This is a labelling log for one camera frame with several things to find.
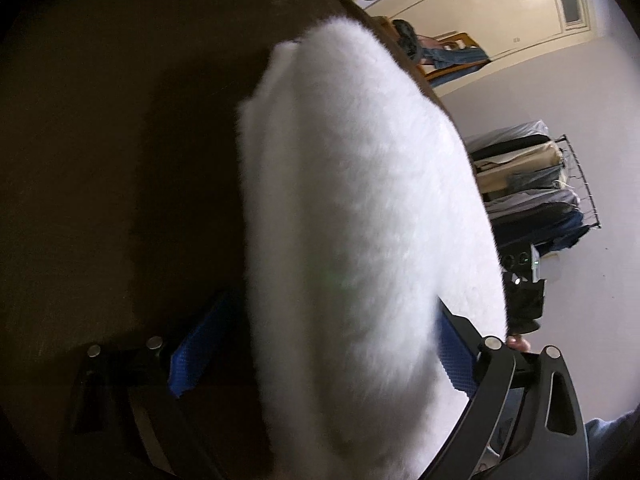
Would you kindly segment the light blue sleeve forearm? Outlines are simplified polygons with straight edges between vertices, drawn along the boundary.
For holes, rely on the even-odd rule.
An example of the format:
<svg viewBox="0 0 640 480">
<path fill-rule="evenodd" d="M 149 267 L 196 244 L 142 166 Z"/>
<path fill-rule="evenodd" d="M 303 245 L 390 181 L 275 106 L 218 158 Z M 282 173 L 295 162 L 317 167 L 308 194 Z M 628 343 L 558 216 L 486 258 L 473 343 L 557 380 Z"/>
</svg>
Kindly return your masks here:
<svg viewBox="0 0 640 480">
<path fill-rule="evenodd" d="M 614 420 L 591 419 L 585 424 L 589 451 L 589 478 L 639 478 L 640 406 Z"/>
</svg>

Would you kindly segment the person's right hand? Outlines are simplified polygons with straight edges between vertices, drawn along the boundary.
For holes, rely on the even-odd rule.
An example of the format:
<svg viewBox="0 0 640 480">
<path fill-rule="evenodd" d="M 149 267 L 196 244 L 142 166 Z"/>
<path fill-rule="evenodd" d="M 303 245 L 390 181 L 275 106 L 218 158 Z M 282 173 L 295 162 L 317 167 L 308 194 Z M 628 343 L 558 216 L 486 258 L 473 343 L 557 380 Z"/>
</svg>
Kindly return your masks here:
<svg viewBox="0 0 640 480">
<path fill-rule="evenodd" d="M 525 339 L 522 335 L 509 335 L 506 337 L 506 345 L 518 352 L 529 352 L 532 350 L 532 346 L 529 341 Z"/>
</svg>

